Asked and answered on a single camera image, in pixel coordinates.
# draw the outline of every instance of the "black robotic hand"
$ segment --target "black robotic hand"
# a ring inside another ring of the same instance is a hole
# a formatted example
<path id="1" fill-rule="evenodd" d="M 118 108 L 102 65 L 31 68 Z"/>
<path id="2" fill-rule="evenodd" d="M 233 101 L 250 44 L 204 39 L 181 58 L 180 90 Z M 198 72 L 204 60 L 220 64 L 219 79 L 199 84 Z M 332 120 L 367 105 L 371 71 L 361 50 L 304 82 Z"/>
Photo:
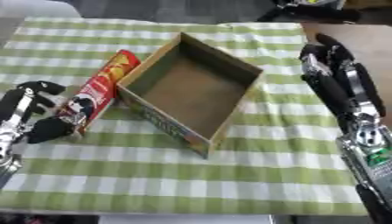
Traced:
<path id="1" fill-rule="evenodd" d="M 59 84 L 42 80 L 28 81 L 17 85 L 16 88 L 9 90 L 0 101 L 0 122 L 11 118 L 25 94 L 25 89 L 27 88 L 32 90 L 34 97 L 22 116 L 23 123 L 26 123 L 30 119 L 32 113 L 43 115 L 46 112 L 45 108 L 54 107 L 54 103 L 39 94 L 40 92 L 45 92 L 50 95 L 58 95 L 66 89 Z"/>
<path id="2" fill-rule="evenodd" d="M 325 105 L 335 116 L 340 117 L 347 112 L 350 98 L 357 98 L 359 101 L 368 98 L 375 105 L 380 116 L 385 116 L 386 109 L 367 69 L 361 63 L 357 63 L 350 51 L 336 39 L 319 33 L 316 35 L 316 40 L 321 45 L 306 45 L 300 59 L 304 61 L 310 54 L 314 55 L 318 63 L 322 64 L 321 68 L 328 74 L 318 75 L 316 78 L 303 76 L 308 83 L 313 82 L 310 86 Z M 354 92 L 347 75 L 349 67 L 358 74 L 360 85 L 364 88 L 363 94 Z"/>
<path id="3" fill-rule="evenodd" d="M 343 133 L 354 136 L 353 141 L 357 143 L 357 112 L 374 118 L 385 116 L 386 109 L 367 69 L 356 62 L 340 42 L 324 34 L 317 34 L 316 40 L 321 45 L 306 45 L 301 52 L 300 59 L 304 65 L 302 78 L 335 115 Z M 373 104 L 372 109 L 360 110 L 361 105 L 368 104 Z M 392 223 L 389 207 L 369 189 L 362 184 L 356 186 L 374 223 Z"/>

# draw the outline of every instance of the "floor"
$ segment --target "floor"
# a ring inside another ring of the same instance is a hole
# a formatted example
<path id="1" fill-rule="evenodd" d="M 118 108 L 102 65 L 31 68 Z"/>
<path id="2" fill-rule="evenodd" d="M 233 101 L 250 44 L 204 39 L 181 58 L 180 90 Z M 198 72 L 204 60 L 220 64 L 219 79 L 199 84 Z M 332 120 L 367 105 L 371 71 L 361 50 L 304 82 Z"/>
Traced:
<path id="1" fill-rule="evenodd" d="M 84 18 L 127 18 L 167 23 L 252 22 L 271 10 L 271 0 L 55 0 Z M 392 25 L 392 8 L 363 10 L 361 24 Z M 277 21 L 290 21 L 280 17 Z"/>

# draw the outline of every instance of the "robot finger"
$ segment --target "robot finger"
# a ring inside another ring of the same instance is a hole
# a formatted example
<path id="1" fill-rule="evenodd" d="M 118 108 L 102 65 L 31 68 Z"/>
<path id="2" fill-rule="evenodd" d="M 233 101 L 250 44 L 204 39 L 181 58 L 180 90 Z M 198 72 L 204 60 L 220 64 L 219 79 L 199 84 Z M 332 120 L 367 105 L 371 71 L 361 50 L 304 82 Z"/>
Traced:
<path id="1" fill-rule="evenodd" d="M 61 86 L 59 84 L 50 81 L 44 81 L 44 80 L 27 81 L 25 83 L 17 85 L 17 88 L 30 88 L 35 93 L 46 92 L 50 95 L 58 95 L 64 92 L 64 90 L 66 89 L 64 86 Z"/>
<path id="2" fill-rule="evenodd" d="M 47 108 L 52 108 L 55 106 L 54 102 L 52 102 L 51 100 L 47 99 L 46 97 L 40 94 L 36 94 L 36 99 L 37 99 L 37 103 L 40 103 Z"/>

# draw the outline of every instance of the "robotic hand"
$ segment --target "robotic hand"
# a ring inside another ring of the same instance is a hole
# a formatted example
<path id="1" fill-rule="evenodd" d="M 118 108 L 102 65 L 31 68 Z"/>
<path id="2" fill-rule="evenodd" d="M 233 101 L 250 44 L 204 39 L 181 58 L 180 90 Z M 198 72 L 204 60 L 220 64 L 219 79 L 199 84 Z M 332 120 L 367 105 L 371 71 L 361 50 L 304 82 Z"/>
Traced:
<path id="1" fill-rule="evenodd" d="M 12 153 L 12 145 L 28 135 L 26 125 L 33 113 L 44 114 L 42 107 L 54 103 L 40 92 L 58 95 L 65 87 L 48 81 L 29 81 L 8 91 L 0 101 L 0 189 L 20 167 L 20 155 Z"/>
<path id="2" fill-rule="evenodd" d="M 367 69 L 337 40 L 317 34 L 322 45 L 301 52 L 306 81 L 337 118 L 341 156 L 375 223 L 392 222 L 392 133 L 381 123 L 386 109 Z"/>

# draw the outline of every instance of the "green and white checkered cloth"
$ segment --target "green and white checkered cloth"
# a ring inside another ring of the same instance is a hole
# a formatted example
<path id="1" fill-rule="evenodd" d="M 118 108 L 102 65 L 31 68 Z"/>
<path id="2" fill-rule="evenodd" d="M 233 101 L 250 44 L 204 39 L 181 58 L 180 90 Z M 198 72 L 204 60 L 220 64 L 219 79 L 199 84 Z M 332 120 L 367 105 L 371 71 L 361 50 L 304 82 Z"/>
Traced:
<path id="1" fill-rule="evenodd" d="M 0 52 L 0 90 L 84 83 L 117 50 L 144 60 L 178 32 L 264 69 L 208 160 L 121 103 L 79 142 L 16 145 L 24 158 L 0 209 L 76 213 L 365 214 L 334 139 L 336 123 L 300 79 L 300 24 L 156 24 L 27 18 Z"/>

